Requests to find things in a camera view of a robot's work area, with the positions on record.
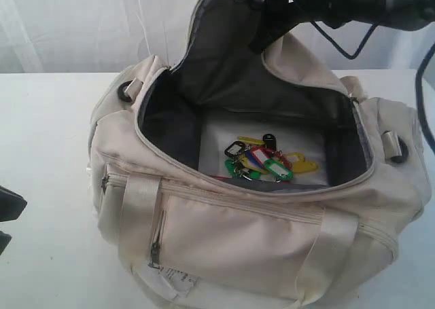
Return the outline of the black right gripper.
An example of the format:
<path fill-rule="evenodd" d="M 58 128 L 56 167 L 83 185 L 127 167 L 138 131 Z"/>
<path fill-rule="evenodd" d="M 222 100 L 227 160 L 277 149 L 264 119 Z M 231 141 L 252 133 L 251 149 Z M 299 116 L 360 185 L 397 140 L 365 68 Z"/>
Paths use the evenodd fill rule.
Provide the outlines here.
<path fill-rule="evenodd" d="M 254 53 L 265 51 L 297 25 L 306 21 L 306 14 L 295 0 L 236 0 L 260 12 L 256 33 L 249 44 Z"/>

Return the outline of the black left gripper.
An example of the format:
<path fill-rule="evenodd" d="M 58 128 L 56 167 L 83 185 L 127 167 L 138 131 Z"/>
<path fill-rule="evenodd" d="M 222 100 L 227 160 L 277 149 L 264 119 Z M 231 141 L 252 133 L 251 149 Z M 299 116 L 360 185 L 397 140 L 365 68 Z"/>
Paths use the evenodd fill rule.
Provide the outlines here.
<path fill-rule="evenodd" d="M 27 206 L 27 201 L 19 194 L 1 186 L 0 191 L 1 222 L 15 221 Z"/>

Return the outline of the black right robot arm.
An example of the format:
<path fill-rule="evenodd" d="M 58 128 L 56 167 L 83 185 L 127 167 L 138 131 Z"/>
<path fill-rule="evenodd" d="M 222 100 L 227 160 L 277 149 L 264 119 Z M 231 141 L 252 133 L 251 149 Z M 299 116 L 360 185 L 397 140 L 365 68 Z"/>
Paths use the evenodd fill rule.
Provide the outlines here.
<path fill-rule="evenodd" d="M 434 0 L 237 0 L 261 13 L 250 49 L 259 54 L 299 24 L 337 29 L 351 21 L 418 31 L 434 21 Z"/>

